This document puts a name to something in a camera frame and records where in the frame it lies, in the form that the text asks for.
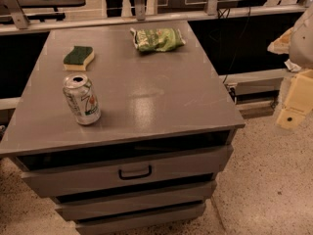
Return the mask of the green jalapeno chip bag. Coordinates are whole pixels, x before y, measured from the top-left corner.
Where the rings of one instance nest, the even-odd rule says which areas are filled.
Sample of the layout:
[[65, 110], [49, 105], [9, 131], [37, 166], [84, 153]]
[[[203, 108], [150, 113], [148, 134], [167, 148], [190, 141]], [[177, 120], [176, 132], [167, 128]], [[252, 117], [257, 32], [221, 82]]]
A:
[[131, 28], [134, 47], [140, 52], [169, 52], [185, 45], [181, 31], [176, 28]]

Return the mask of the middle grey drawer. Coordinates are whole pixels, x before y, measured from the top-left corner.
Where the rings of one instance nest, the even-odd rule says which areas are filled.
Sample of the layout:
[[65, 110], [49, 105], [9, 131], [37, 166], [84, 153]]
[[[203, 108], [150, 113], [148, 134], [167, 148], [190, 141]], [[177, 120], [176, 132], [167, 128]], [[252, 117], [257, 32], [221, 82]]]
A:
[[125, 212], [185, 204], [208, 199], [216, 188], [216, 182], [203, 181], [147, 191], [119, 194], [86, 201], [58, 205], [56, 212], [64, 220], [82, 220]]

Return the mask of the grey drawer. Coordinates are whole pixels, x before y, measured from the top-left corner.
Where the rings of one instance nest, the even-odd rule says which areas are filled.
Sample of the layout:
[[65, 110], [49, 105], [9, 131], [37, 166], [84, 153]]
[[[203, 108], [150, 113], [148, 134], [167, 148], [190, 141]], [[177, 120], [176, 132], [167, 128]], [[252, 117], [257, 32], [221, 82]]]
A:
[[127, 216], [79, 223], [75, 226], [80, 235], [104, 235], [134, 228], [164, 224], [167, 222], [193, 219], [201, 216], [205, 202], [194, 202], [167, 210], [148, 211]]
[[42, 198], [59, 197], [219, 172], [232, 152], [226, 145], [41, 169], [23, 173], [22, 180]]
[[64, 220], [82, 220], [125, 212], [185, 204], [208, 199], [216, 188], [216, 182], [203, 181], [147, 191], [119, 194], [86, 201], [58, 205], [56, 212]]

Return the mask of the grey drawer cabinet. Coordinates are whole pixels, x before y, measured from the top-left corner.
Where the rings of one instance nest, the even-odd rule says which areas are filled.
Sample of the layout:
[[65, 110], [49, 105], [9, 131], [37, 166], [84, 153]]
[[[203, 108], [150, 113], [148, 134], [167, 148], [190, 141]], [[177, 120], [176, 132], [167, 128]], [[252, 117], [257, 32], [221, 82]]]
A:
[[[231, 145], [244, 120], [190, 26], [180, 22], [177, 28], [184, 46], [148, 55], [135, 49], [129, 25], [52, 31], [5, 132], [2, 155], [25, 173]], [[102, 114], [88, 126], [75, 121], [62, 91], [63, 57], [75, 45], [95, 52], [87, 74]], [[215, 181], [217, 174], [46, 198], [58, 206]], [[72, 221], [77, 225], [190, 203]]]

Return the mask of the top grey drawer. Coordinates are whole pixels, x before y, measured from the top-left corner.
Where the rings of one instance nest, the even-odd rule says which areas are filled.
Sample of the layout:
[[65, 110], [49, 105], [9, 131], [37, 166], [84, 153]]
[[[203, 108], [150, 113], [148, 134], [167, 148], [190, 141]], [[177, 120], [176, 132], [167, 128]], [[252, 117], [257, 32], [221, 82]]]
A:
[[22, 180], [42, 198], [59, 197], [219, 172], [232, 152], [226, 145], [41, 169], [23, 173]]

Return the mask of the silver soda can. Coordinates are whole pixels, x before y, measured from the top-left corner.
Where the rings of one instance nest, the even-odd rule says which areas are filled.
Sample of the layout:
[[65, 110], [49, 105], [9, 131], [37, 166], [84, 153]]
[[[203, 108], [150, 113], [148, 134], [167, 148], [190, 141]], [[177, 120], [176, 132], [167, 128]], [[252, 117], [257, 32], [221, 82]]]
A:
[[76, 121], [81, 125], [96, 122], [101, 111], [93, 84], [84, 73], [72, 73], [63, 82], [63, 92]]

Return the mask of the green and yellow sponge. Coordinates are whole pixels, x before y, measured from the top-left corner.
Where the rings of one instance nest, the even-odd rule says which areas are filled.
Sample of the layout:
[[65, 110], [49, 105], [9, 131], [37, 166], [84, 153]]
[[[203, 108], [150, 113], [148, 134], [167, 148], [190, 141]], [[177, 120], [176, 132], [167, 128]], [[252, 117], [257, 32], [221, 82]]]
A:
[[92, 47], [74, 46], [64, 57], [66, 71], [86, 71], [88, 65], [94, 60], [95, 54]]

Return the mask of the bottom grey drawer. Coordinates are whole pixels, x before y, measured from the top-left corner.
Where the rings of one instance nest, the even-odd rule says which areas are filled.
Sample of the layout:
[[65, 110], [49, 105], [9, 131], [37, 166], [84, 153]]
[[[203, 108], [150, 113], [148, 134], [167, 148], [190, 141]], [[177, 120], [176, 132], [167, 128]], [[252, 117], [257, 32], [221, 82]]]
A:
[[104, 235], [134, 228], [164, 224], [167, 222], [193, 219], [201, 216], [205, 202], [194, 202], [167, 210], [148, 211], [127, 216], [79, 223], [75, 226], [80, 235]]

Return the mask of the metal railing frame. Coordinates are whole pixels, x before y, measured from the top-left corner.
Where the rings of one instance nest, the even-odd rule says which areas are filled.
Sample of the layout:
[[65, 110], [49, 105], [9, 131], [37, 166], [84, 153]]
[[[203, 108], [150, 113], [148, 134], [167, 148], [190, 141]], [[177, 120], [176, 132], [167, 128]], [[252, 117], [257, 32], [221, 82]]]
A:
[[[174, 12], [174, 13], [159, 13], [157, 4], [153, 5], [153, 13], [149, 14], [144, 9], [142, 1], [135, 2], [136, 15], [134, 17], [115, 17], [107, 19], [87, 19], [74, 20], [64, 22], [46, 22], [32, 23], [29, 19], [37, 17], [37, 14], [26, 14], [22, 10], [22, 5], [18, 0], [1, 0], [7, 7], [8, 17], [13, 20], [13, 24], [4, 25], [0, 32], [2, 35], [17, 34], [21, 32], [41, 32], [57, 28], [75, 28], [87, 27], [96, 25], [114, 25], [114, 24], [140, 24], [148, 22], [167, 22], [167, 21], [197, 21], [211, 20], [220, 17], [222, 11], [218, 8], [220, 4], [227, 3], [227, 0], [206, 0], [202, 11]], [[248, 14], [252, 16], [273, 15], [280, 13], [294, 13], [311, 11], [312, 0], [301, 0], [294, 3], [292, 0], [281, 0], [279, 5], [274, 4], [275, 0], [267, 0], [263, 6], [249, 8], [228, 7], [230, 18], [244, 17]]]

